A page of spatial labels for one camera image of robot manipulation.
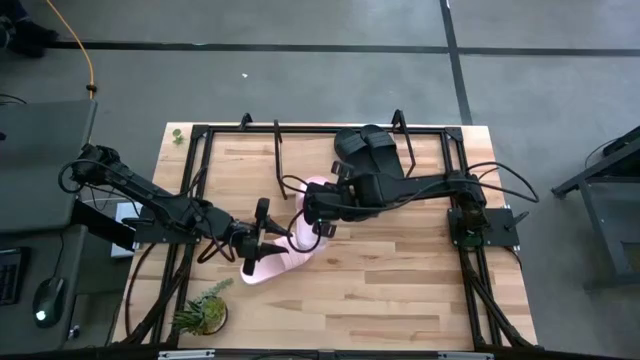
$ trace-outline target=small green object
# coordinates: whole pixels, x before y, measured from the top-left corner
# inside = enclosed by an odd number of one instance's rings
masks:
[[[176,145],[180,145],[182,144],[182,141],[184,141],[184,136],[182,136],[182,131],[180,129],[175,129],[172,132],[173,134],[173,143]]]
[[[231,284],[233,279],[226,279],[196,299],[188,300],[185,308],[174,314],[173,324],[182,333],[209,335],[216,332],[227,316],[227,306],[218,294]]]

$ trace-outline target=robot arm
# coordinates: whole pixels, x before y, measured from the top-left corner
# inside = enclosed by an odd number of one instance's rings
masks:
[[[80,189],[69,190],[62,183],[62,174],[69,167],[71,179],[81,186],[113,186],[141,203],[153,215],[151,218],[131,219],[128,225],[135,226],[138,231],[158,229],[163,236],[173,239],[206,237],[220,247],[230,245],[239,257],[245,259],[243,272],[247,275],[253,274],[256,261],[268,255],[287,252],[283,247],[261,241],[265,232],[287,235],[287,231],[268,216],[268,199],[260,199],[256,208],[256,223],[250,224],[234,219],[206,200],[194,199],[189,195],[200,182],[205,169],[196,174],[188,191],[174,195],[134,173],[120,161],[118,153],[108,147],[86,144],[78,159],[67,164],[60,172],[60,187],[64,191],[77,192]],[[143,209],[142,215],[145,214],[149,212]]]

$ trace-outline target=orange cable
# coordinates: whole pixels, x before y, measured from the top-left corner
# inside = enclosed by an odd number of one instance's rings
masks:
[[[64,26],[67,27],[67,30],[69,30],[71,35],[73,35],[73,38],[76,39],[76,42],[78,43],[78,46],[80,47],[80,50],[82,50],[82,53],[84,54],[85,59],[87,59],[87,64],[89,65],[89,86],[91,87],[90,89],[88,89],[89,90],[89,99],[93,99],[93,96],[94,96],[94,90],[93,89],[95,89],[95,84],[93,82],[93,64],[91,63],[91,59],[89,58],[89,54],[87,54],[87,50],[84,49],[84,46],[82,45],[82,41],[80,41],[80,39],[78,39],[78,36],[73,31],[71,26],[69,26],[69,24],[64,20],[64,17],[62,16],[62,14],[60,14],[58,9],[56,9],[56,7],[51,3],[50,0],[47,0],[47,4],[49,4],[49,6],[51,7],[51,10],[53,10],[53,12],[55,12],[56,15],[58,15],[58,18],[60,19],[60,21],[62,21]]]

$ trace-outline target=black floor stripe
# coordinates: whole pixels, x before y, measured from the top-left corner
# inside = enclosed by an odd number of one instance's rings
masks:
[[[442,10],[442,20],[444,21],[444,30],[447,36],[447,45],[449,46],[449,59],[451,60],[453,85],[455,86],[456,97],[458,98],[460,118],[462,119],[462,125],[473,125],[473,119],[471,119],[471,109],[469,108],[469,99],[467,98],[467,90],[465,89],[464,78],[462,77],[460,54],[458,53],[456,34],[453,30],[453,21],[451,19],[449,2],[447,0],[440,0],[440,9]]]
[[[192,44],[138,41],[83,41],[89,50],[141,51],[246,51],[246,52],[335,52],[389,54],[448,54],[447,46],[404,45],[288,45],[288,44]],[[79,49],[75,41],[58,41],[52,49]],[[499,48],[457,47],[458,55],[490,56],[585,56],[640,57],[640,49],[561,49],[561,48]]]
[[[495,48],[495,47],[459,47],[462,55],[493,56],[603,56],[637,57],[640,49],[554,49],[554,48]]]
[[[334,52],[383,54],[446,54],[446,46],[395,45],[280,45],[280,44],[190,44],[155,42],[83,41],[88,50],[147,50],[147,51],[253,51],[253,52]],[[74,41],[58,41],[53,49],[78,49]]]

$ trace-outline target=gray desk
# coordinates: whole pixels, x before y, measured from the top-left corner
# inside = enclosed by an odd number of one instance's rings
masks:
[[[32,317],[36,288],[52,276],[60,232],[69,224],[75,196],[58,187],[62,165],[77,157],[91,134],[96,103],[90,100],[0,107],[0,249],[25,246],[31,257],[17,304],[0,306],[0,353],[58,349],[67,338],[85,241],[82,225],[64,231],[57,276],[66,281],[64,312],[53,327]]]
[[[0,107],[0,233],[62,228],[75,197],[58,172],[89,141],[92,100]]]
[[[53,275],[60,249],[60,230],[38,233],[23,233],[3,236],[0,249],[26,246],[31,249],[29,266],[23,279],[20,301],[13,305],[0,306],[0,353],[31,353],[56,350],[64,344],[69,332],[69,322],[75,300],[80,256],[85,241],[91,239],[87,228],[71,226],[63,233],[64,251],[60,259],[57,276],[65,279],[66,290],[64,312],[60,321],[51,328],[38,328],[33,319],[32,300],[35,291],[45,279]]]

